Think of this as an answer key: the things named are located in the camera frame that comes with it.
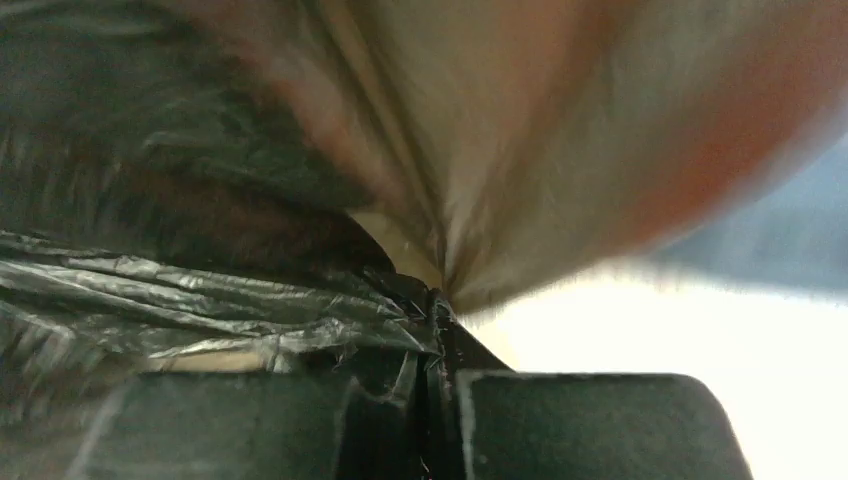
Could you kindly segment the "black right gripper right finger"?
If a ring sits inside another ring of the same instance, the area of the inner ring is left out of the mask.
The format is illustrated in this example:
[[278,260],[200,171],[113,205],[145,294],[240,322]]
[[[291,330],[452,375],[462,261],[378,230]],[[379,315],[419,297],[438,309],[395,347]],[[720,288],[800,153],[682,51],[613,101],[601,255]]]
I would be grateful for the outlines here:
[[441,479],[748,479],[728,415],[668,373],[509,369],[437,306]]

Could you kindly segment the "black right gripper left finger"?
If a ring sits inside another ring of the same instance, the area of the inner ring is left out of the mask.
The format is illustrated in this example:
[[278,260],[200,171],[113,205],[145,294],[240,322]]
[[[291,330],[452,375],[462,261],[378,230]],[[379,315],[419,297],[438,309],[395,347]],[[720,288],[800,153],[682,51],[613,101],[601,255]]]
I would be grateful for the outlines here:
[[142,375],[2,410],[5,479],[418,479],[405,399],[350,376]]

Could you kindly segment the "black plastic trash bag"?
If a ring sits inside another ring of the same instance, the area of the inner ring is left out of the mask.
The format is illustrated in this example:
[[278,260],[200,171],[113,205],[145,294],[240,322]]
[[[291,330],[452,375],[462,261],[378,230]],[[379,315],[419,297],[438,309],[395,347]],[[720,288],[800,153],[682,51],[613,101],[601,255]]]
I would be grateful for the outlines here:
[[846,88],[843,1],[5,1],[1,226],[323,277],[376,210],[471,313],[737,199]]

